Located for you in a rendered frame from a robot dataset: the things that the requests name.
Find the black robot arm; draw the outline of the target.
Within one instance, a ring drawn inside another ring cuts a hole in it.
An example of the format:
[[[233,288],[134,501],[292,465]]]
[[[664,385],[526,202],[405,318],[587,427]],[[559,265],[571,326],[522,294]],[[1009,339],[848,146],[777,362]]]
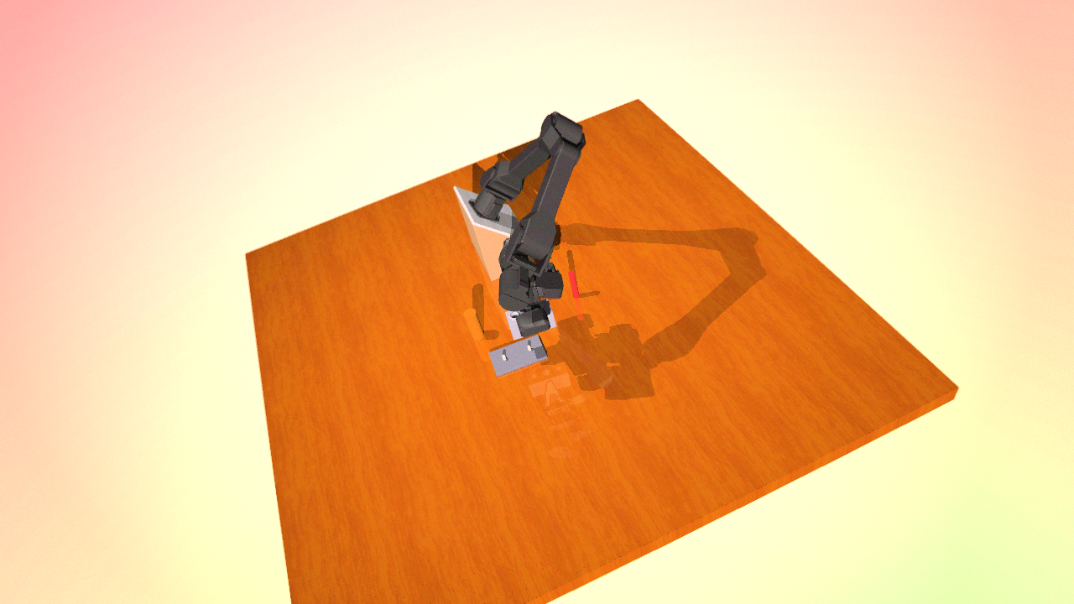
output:
[[[540,136],[513,160],[500,160],[487,169],[480,179],[481,191],[475,201],[468,201],[473,211],[489,221],[497,221],[505,201],[513,203],[524,189],[524,177],[551,158],[540,192],[527,216],[516,226],[513,236],[505,238],[498,262],[500,265],[498,303],[509,312],[520,312],[529,304],[529,278],[534,302],[560,299],[564,284],[561,273],[550,263],[554,251],[561,197],[565,195],[574,167],[578,164],[581,149],[586,146],[583,127],[556,112],[545,118]],[[532,263],[527,256],[540,261]]]

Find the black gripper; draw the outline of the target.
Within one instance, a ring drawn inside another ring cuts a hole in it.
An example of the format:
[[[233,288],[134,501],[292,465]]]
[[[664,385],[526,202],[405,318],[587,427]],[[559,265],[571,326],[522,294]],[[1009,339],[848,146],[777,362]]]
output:
[[[549,328],[551,328],[545,307],[541,310],[540,305],[534,304],[532,290],[534,285],[536,284],[534,283],[534,276],[532,275],[532,278],[529,278],[529,304],[525,307],[525,310],[520,311],[524,312],[523,314],[516,316],[516,321],[522,337],[532,336],[532,334],[548,331]],[[532,305],[532,307],[529,307],[529,305]]]

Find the orange cylinder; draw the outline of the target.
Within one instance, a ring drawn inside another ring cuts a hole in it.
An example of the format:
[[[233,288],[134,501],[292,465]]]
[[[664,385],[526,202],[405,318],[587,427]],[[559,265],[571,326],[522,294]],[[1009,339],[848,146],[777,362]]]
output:
[[[467,320],[469,330],[471,330],[471,339],[475,341],[483,339],[484,332],[478,319],[477,312],[475,310],[467,310],[467,312],[464,312],[464,317]]]

